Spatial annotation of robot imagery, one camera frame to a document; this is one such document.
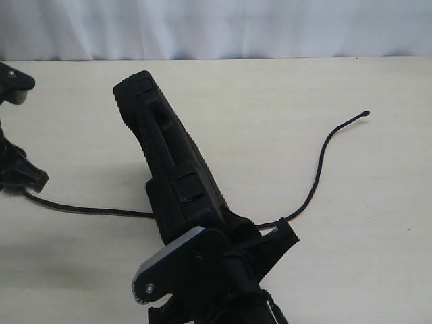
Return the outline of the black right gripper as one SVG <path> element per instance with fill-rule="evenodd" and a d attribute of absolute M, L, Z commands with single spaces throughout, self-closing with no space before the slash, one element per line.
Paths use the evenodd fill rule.
<path fill-rule="evenodd" d="M 221 208 L 225 223 L 221 233 L 234 247 L 249 246 L 251 267 L 258 281 L 272 270 L 287 251 L 300 241 L 289 224 L 260 238 L 260 231 L 248 218 L 228 207 Z M 189 279 L 180 292 L 158 308 L 148 310 L 149 323 L 269 323 L 270 311 L 255 276 L 238 253 L 211 261 L 210 273 Z"/>

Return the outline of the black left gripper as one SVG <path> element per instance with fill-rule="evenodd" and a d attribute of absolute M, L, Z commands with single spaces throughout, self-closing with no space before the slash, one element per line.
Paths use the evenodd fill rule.
<path fill-rule="evenodd" d="M 0 134 L 1 189 L 24 188 L 40 193 L 49 180 L 48 174 L 31 163 L 23 149 L 11 144 L 2 127 Z"/>

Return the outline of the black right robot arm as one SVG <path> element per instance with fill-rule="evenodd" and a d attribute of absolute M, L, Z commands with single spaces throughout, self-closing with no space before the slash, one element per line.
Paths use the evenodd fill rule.
<path fill-rule="evenodd" d="M 148 310 L 149 323 L 286 323 L 260 286 L 299 238 L 284 220 L 262 235 L 249 219 L 225 209 L 229 234 L 206 229 L 163 261 L 160 276 L 175 269 L 171 298 Z"/>

